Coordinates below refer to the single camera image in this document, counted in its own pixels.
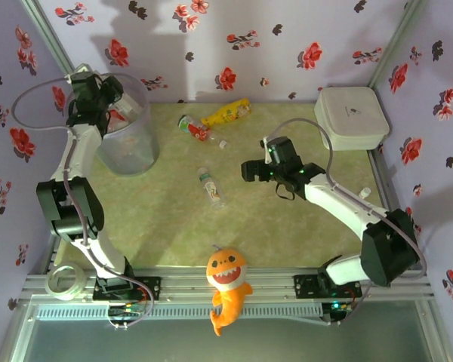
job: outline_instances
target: white plastic box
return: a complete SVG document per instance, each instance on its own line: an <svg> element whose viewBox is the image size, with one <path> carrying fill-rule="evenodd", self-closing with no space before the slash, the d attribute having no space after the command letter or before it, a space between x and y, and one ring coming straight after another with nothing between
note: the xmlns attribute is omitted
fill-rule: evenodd
<svg viewBox="0 0 453 362"><path fill-rule="evenodd" d="M329 87L314 107L335 151L375 149L390 132L376 94L368 87ZM324 146L327 141L322 135Z"/></svg>

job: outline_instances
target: metal bracket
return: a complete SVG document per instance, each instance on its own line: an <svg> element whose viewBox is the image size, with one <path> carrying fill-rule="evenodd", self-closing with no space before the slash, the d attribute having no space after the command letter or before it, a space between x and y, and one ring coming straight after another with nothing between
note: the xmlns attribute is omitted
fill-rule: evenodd
<svg viewBox="0 0 453 362"><path fill-rule="evenodd" d="M153 293L154 300L159 300L159 294L161 291L161 278L160 277L134 277L137 281L145 284L148 288L151 289ZM141 300L143 298L143 292L139 288L132 290L128 293L128 298L130 300ZM124 300L124 296L117 295L114 293L105 293L100 287L98 281L94 286L94 293L92 294L92 300L95 301L113 301L113 300Z"/></svg>
<svg viewBox="0 0 453 362"><path fill-rule="evenodd" d="M362 296L361 284L359 282L347 283L345 285L334 285L325 289L319 283L317 274L294 275L295 298L297 299L346 299L360 298Z"/></svg>

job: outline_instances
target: glass panel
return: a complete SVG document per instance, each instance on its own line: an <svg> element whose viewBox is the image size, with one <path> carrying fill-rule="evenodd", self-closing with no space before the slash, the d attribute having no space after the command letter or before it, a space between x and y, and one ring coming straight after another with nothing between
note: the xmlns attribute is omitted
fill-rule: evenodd
<svg viewBox="0 0 453 362"><path fill-rule="evenodd" d="M37 321L25 361L429 361L413 302L367 302L342 327L243 319L216 337L205 321Z"/></svg>

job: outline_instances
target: tape roll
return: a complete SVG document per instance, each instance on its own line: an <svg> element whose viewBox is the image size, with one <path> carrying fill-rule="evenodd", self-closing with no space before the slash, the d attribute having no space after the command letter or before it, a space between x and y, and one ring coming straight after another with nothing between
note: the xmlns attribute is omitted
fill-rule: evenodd
<svg viewBox="0 0 453 362"><path fill-rule="evenodd" d="M72 300L85 289L84 271L73 262L56 265L47 274L45 290L60 300Z"/></svg>

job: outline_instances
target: clear plastic bottle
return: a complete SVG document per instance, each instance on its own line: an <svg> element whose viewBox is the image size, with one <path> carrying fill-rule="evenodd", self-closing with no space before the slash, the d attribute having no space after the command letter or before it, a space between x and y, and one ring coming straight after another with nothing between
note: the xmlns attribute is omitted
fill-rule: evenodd
<svg viewBox="0 0 453 362"><path fill-rule="evenodd" d="M182 115L178 121L178 127L200 141L215 142L221 149L227 146L227 142L223 138L190 115Z"/></svg>
<svg viewBox="0 0 453 362"><path fill-rule="evenodd" d="M217 183L211 178L208 168L201 167L198 169L197 174L201 181L203 188L206 191L206 195L212 207L223 207L225 206L225 198L222 192L218 188Z"/></svg>

